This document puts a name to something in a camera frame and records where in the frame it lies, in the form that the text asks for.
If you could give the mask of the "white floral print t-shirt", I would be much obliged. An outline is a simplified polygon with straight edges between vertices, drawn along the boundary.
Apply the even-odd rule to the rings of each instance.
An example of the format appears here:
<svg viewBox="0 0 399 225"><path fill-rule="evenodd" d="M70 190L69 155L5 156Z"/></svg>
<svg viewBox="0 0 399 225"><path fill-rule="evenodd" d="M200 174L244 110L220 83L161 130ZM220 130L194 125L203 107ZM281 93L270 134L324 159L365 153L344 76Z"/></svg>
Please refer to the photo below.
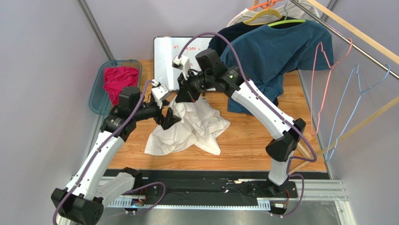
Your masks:
<svg viewBox="0 0 399 225"><path fill-rule="evenodd" d="M149 135L144 153L164 156L186 150L192 145L213 155L220 155L216 140L230 126L220 112L210 106L207 99L199 98L194 103L177 103L176 97L169 108L181 121L164 130L158 125Z"/></svg>

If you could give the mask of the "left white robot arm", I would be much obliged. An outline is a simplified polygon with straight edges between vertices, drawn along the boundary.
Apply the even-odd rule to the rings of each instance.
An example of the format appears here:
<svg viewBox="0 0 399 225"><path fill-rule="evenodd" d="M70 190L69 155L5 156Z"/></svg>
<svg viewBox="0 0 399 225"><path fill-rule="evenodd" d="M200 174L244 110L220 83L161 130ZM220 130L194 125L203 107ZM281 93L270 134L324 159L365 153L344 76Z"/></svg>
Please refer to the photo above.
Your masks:
<svg viewBox="0 0 399 225"><path fill-rule="evenodd" d="M53 223L63 217L82 225L95 225L104 209L121 195L140 194L149 186L143 183L142 172L126 167L104 185L100 181L111 160L136 129L136 123L153 118L164 129L170 128L179 119L168 109L167 98L171 95L164 85L152 81L149 101L144 102L144 91L136 86L127 86L119 94L118 104L112 107L103 120L93 149L83 165L65 188L54 189L51 200L56 207Z"/></svg>

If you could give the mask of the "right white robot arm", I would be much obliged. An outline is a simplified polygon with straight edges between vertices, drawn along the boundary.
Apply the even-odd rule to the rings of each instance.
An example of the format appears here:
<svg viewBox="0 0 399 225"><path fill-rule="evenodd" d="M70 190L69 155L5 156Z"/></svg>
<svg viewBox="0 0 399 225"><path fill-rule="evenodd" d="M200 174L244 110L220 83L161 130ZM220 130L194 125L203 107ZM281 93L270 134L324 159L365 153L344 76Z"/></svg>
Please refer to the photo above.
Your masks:
<svg viewBox="0 0 399 225"><path fill-rule="evenodd" d="M200 94L215 89L241 104L257 118L273 137L266 146L271 158L269 181L281 187L288 181L290 158L306 126L302 119L294 120L260 92L253 81L247 80L237 66L226 68L215 50L206 49L196 55L200 71L193 75L187 56L175 57L174 68L182 72L177 78L179 90L175 102L196 102Z"/></svg>

